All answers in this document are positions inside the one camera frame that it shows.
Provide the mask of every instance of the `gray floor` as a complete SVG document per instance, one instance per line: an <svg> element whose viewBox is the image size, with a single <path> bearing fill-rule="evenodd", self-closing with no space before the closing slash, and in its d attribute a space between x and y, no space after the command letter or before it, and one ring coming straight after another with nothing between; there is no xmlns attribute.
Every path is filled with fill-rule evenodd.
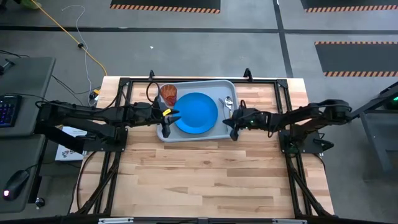
<svg viewBox="0 0 398 224"><path fill-rule="evenodd" d="M276 29L272 0L222 0L221 14L124 11L109 9L110 1L41 0L44 8L65 26L74 26L82 4L83 27L144 28L234 28ZM300 0L279 0L285 29L396 30L397 11L305 13ZM0 15L0 25L54 26L40 12L20 9L10 2L9 12ZM197 32L84 32L90 52L104 64L109 75L159 75L239 77L246 67L256 77L286 77L278 34ZM315 41L393 40L398 35L286 35L295 78L304 78L310 101L327 98L346 100L355 109L373 99L397 78L327 78L322 74ZM63 32L0 31L0 49L31 57L57 58L54 75L76 92L88 89L84 52ZM101 85L103 72L88 62L93 86ZM78 96L86 103L86 95ZM69 93L51 81L49 100L76 103ZM364 181L378 163L369 147L360 120L324 129L325 139L335 147L325 153L326 175L335 213L357 218L396 223L398 184L385 180ZM66 214L76 171L71 167L62 177L48 177L42 196L48 205L40 210L28 206L22 213L2 214L1 220Z"/></svg>

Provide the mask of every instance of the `blue plate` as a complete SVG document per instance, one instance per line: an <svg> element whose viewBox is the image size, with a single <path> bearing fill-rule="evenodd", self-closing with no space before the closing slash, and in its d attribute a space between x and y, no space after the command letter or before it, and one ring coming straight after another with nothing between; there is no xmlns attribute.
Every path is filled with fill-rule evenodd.
<svg viewBox="0 0 398 224"><path fill-rule="evenodd" d="M175 122L178 128L189 134L201 134L210 130L217 121L216 103L202 93L189 93L182 96L174 105L179 110L174 116L181 116Z"/></svg>

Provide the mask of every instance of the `butcher block tabletop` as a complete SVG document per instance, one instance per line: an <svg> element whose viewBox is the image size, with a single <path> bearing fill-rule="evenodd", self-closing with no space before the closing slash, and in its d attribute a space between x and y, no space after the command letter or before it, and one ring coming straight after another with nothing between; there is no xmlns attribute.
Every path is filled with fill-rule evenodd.
<svg viewBox="0 0 398 224"><path fill-rule="evenodd" d="M99 108L112 102L119 79L104 78ZM287 80L293 109L307 105L304 80ZM134 84L131 102L148 102L147 85ZM245 100L248 108L277 112L272 85L248 83L235 84L235 87L239 101ZM155 97L155 85L149 94ZM129 128L126 150L119 165L112 216L294 217L285 157L280 152L277 134L268 138L266 132L253 130L242 131L236 142L220 139L165 143L155 130L156 126ZM104 153L97 152L83 171L81 204L98 185L103 157ZM303 154L302 160L308 188L324 208L333 213L322 163L312 154ZM300 208L304 211L302 193L297 191ZM75 210L76 201L71 212Z"/></svg>

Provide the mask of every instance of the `black keyboard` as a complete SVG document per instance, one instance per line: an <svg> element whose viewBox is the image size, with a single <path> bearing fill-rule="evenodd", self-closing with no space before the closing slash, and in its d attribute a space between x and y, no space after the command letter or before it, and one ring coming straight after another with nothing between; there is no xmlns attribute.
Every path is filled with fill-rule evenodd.
<svg viewBox="0 0 398 224"><path fill-rule="evenodd" d="M0 128L14 126L21 101L21 96L0 96Z"/></svg>

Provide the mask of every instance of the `white paper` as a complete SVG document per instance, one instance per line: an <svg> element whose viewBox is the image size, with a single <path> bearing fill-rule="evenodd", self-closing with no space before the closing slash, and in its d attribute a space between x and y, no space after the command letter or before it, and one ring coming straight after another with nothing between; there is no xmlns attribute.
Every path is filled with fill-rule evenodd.
<svg viewBox="0 0 398 224"><path fill-rule="evenodd" d="M62 131L64 133L67 133L73 137L76 136L85 136L87 134L86 131L82 131L76 128L71 128L71 127L63 127ZM65 146L58 145L57 149L57 155L55 155L55 160L56 161L80 161L83 160L82 154L79 154L75 151L72 151L70 149L65 148Z"/></svg>

